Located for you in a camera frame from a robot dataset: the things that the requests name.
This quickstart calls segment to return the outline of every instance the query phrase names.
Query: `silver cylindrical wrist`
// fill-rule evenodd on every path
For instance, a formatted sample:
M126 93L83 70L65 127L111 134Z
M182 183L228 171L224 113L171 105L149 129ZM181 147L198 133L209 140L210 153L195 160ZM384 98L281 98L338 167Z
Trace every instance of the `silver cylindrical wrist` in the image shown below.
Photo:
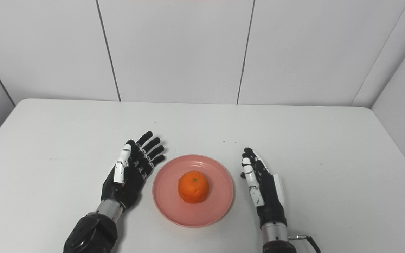
M119 217L123 213L123 207L118 201L105 199L99 204L96 213L106 215L117 223Z
M262 226L263 243L269 241L288 241L287 226L281 222L268 222Z

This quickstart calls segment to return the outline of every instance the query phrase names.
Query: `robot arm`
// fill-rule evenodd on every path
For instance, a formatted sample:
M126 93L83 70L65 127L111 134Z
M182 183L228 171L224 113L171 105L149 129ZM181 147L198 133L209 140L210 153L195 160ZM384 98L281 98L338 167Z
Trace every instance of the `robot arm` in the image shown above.
M296 248L289 240L306 239L317 253L320 249L312 237L299 235L288 236L287 219L284 213L284 197L282 184L277 174L271 175L265 163L251 148L245 148L242 155L243 172L249 186L263 237L264 253L296 253Z
M116 223L121 214L138 200L145 179L153 168L164 161L159 138L151 140L151 131L137 142L127 141L119 159L103 184L101 203L95 212L76 224L63 247L64 253L110 253L118 238Z

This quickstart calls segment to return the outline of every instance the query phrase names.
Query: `black forearm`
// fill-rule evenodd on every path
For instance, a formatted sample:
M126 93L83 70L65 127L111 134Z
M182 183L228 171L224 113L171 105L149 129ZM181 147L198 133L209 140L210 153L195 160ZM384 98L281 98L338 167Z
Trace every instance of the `black forearm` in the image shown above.
M117 240L119 202L103 200L96 212L81 218L63 247L64 253L110 253Z

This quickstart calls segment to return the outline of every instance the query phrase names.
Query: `cable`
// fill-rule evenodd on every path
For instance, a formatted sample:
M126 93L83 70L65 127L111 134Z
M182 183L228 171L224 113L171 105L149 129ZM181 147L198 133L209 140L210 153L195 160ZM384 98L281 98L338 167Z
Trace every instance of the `cable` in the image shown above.
M315 243L315 240L311 236L295 235L295 236L289 236L288 239L289 240L307 240L310 243L310 245L312 245L312 247L314 248L316 253L321 253L320 247L318 247L318 245Z
M310 243L310 245L312 245L312 247L314 247L314 250L316 251L316 253L321 253L320 248L318 247L318 245L315 243L315 240L311 236L308 236L306 239Z

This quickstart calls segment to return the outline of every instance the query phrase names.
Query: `orange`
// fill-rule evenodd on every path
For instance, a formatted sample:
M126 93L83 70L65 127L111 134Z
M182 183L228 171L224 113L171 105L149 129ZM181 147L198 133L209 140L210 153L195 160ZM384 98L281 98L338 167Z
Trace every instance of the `orange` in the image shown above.
M177 188L179 196L187 203L201 203L209 194L209 182L199 171L189 171L182 175Z

